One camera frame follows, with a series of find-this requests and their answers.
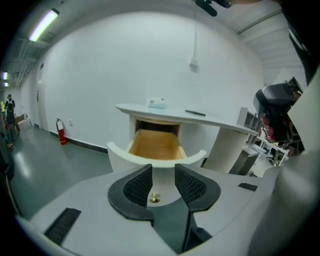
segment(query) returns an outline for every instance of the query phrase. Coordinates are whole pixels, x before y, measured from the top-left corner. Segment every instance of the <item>gray floor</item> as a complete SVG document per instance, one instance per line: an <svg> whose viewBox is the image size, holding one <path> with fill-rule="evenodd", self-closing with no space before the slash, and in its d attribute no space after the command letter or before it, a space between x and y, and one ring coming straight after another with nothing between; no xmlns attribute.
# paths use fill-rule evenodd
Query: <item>gray floor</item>
<svg viewBox="0 0 320 256"><path fill-rule="evenodd" d="M22 215L30 220L43 206L73 185L112 172L108 155L59 140L28 127L14 142L12 190Z"/></svg>

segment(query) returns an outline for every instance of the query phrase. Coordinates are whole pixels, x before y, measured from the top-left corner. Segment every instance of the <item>baseboard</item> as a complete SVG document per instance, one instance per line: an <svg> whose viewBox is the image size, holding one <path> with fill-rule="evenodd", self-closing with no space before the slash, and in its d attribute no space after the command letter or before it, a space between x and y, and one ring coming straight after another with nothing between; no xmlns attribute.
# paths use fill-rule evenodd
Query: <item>baseboard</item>
<svg viewBox="0 0 320 256"><path fill-rule="evenodd" d="M52 136L55 136L56 138L59 138L59 136L58 136L58 134L56 132L50 130L49 133ZM73 139L73 138L69 138L69 137L66 137L66 141L70 142L70 143L72 143L74 145L77 145L79 147L82 147L82 148L86 148L86 149L89 149L89 150L94 150L94 151L98 151L98 152L102 152L102 153L107 153L108 154L108 149L105 148L105 147L91 145L91 144L85 143L83 141L79 141L79 140L76 140L76 139Z"/></svg>
<svg viewBox="0 0 320 256"><path fill-rule="evenodd" d="M204 167L204 165L205 165L205 163L206 163L207 159L208 159L208 157L205 157L205 158L203 159L203 162L202 162L202 164L201 164L201 166L200 166L201 168L202 168L202 167Z"/></svg>

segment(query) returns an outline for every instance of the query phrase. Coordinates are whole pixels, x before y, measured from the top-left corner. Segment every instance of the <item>fire extinguisher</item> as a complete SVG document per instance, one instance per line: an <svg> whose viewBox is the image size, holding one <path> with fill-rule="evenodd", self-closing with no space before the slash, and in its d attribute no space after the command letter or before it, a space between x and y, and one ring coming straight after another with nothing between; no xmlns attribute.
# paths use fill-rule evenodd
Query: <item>fire extinguisher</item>
<svg viewBox="0 0 320 256"><path fill-rule="evenodd" d="M58 131L60 144L61 145L67 144L67 139L65 137L64 126L62 124L62 121L59 118L56 119L55 125L56 125L56 129Z"/></svg>

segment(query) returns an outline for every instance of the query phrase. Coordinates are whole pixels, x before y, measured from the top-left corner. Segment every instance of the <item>ceiling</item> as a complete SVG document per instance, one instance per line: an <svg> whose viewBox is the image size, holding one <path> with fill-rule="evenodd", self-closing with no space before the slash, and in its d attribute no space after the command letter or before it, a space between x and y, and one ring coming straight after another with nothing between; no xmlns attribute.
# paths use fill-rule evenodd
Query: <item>ceiling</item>
<svg viewBox="0 0 320 256"><path fill-rule="evenodd" d="M2 71L9 73L11 87L20 87L29 71L39 59L76 21L106 10L115 0L44 0L29 15L13 39L4 61ZM190 0L172 0L190 4ZM234 5L229 9L212 3L218 15L213 19L229 27L240 40L248 45L262 60L264 83L273 84L289 80L292 76L306 86L304 68L289 39L289 28L281 7L272 1L261 1L250 5ZM60 14L46 29L37 42L29 41L29 35L52 8Z"/></svg>

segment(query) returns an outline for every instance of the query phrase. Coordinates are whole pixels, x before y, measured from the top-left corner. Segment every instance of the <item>fluorescent light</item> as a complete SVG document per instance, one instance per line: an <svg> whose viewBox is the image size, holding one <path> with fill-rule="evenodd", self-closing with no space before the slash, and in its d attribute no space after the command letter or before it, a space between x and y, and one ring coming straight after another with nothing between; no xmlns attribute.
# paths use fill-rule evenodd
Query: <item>fluorescent light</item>
<svg viewBox="0 0 320 256"><path fill-rule="evenodd" d="M36 26L35 30L32 32L29 40L30 41L37 41L41 34L45 31L45 29L58 17L59 12L56 9L52 9L49 11L43 19L40 21L38 26Z"/></svg>

